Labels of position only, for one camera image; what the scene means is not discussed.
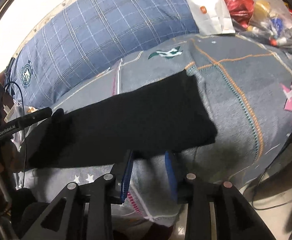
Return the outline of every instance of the white star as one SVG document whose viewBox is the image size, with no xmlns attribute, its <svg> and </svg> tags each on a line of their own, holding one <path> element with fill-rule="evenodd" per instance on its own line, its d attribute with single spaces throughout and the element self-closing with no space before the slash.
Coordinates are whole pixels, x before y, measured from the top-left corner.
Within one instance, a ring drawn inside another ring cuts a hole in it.
<svg viewBox="0 0 292 240">
<path fill-rule="evenodd" d="M 79 184 L 79 176 L 75 175 L 75 179 L 73 181 Z"/>
<path fill-rule="evenodd" d="M 90 174 L 87 174 L 88 175 L 88 178 L 86 179 L 86 181 L 88 182 L 88 183 L 92 183 L 92 182 L 94 182 L 94 175 L 90 175 Z"/>
</svg>

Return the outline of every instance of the plaid fabric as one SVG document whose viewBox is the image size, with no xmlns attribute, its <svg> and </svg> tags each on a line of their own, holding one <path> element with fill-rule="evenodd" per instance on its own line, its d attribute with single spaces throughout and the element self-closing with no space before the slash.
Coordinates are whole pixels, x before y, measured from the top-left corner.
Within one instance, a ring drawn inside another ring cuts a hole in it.
<svg viewBox="0 0 292 240">
<path fill-rule="evenodd" d="M 196 32 L 186 0 L 77 0 L 25 45 L 6 82 L 20 85 L 25 105 L 51 106 L 120 58 Z"/>
</svg>

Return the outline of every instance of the orange stitched line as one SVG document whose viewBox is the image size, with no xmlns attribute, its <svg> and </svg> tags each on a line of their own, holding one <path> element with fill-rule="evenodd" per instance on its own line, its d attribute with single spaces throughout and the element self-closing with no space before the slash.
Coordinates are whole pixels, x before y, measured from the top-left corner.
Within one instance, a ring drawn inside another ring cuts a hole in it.
<svg viewBox="0 0 292 240">
<path fill-rule="evenodd" d="M 186 67 L 184 67 L 184 69 L 188 69 L 190 66 L 193 66 L 195 64 L 195 61 L 192 61 L 190 63 L 187 64 Z"/>
<path fill-rule="evenodd" d="M 224 73 L 224 75 L 226 76 L 226 78 L 228 79 L 228 81 L 232 84 L 232 86 L 234 87 L 234 89 L 237 91 L 237 93 L 239 93 L 239 95 L 241 96 L 243 103 L 245 104 L 247 111 L 249 112 L 249 114 L 251 115 L 254 125 L 256 127 L 256 131 L 257 131 L 257 137 L 259 139 L 259 152 L 256 158 L 256 161 L 259 160 L 260 156 L 263 153 L 264 150 L 264 140 L 263 140 L 263 135 L 262 135 L 262 131 L 261 128 L 259 126 L 259 122 L 257 120 L 257 117 L 253 111 L 253 109 L 251 108 L 244 92 L 238 87 L 238 85 L 236 85 L 235 81 L 231 78 L 231 76 L 227 73 L 226 69 L 224 68 L 224 66 L 222 64 L 220 64 L 219 62 L 217 62 L 216 60 L 214 60 L 210 55 L 208 55 L 206 52 L 204 52 L 203 50 L 201 50 L 196 44 L 194 39 L 192 39 L 195 48 L 202 54 L 204 54 L 211 62 L 213 62 L 214 64 L 218 65 L 219 68 L 222 70 L 222 72 Z"/>
<path fill-rule="evenodd" d="M 245 59 L 245 58 L 248 58 L 248 57 L 263 57 L 263 56 L 272 56 L 271 53 L 268 53 L 268 54 L 257 54 L 257 55 L 247 55 L 247 56 L 244 56 L 244 57 L 238 57 L 238 58 L 225 58 L 225 59 L 222 59 L 220 61 L 218 61 L 218 63 L 221 63 L 221 62 L 224 62 L 224 61 L 237 61 L 237 60 L 242 60 L 242 59 Z M 198 70 L 201 70 L 201 69 L 204 69 L 204 68 L 207 68 L 207 67 L 211 67 L 213 66 L 213 64 L 208 64 L 208 65 L 204 65 L 204 66 L 201 66 L 198 68 Z"/>
</svg>

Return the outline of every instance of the plastic bag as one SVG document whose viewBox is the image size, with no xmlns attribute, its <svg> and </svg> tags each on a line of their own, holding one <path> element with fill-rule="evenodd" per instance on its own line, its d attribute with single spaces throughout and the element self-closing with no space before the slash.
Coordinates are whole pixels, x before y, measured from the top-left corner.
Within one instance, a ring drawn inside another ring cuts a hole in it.
<svg viewBox="0 0 292 240">
<path fill-rule="evenodd" d="M 230 16 L 243 28 L 247 28 L 253 15 L 253 0 L 225 0 Z"/>
<path fill-rule="evenodd" d="M 235 33 L 224 0 L 187 0 L 187 3 L 200 34 Z"/>
<path fill-rule="evenodd" d="M 270 45 L 292 54 L 292 15 L 282 0 L 255 0 L 249 24 L 255 35 L 267 32 Z"/>
</svg>

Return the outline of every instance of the orange logo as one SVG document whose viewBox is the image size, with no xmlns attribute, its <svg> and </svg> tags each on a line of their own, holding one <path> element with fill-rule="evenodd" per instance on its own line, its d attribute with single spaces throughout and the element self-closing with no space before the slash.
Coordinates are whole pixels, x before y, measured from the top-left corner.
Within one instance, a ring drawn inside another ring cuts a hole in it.
<svg viewBox="0 0 292 240">
<path fill-rule="evenodd" d="M 207 10 L 206 10 L 205 6 L 200 7 L 200 10 L 202 11 L 203 14 L 207 13 Z"/>
</svg>

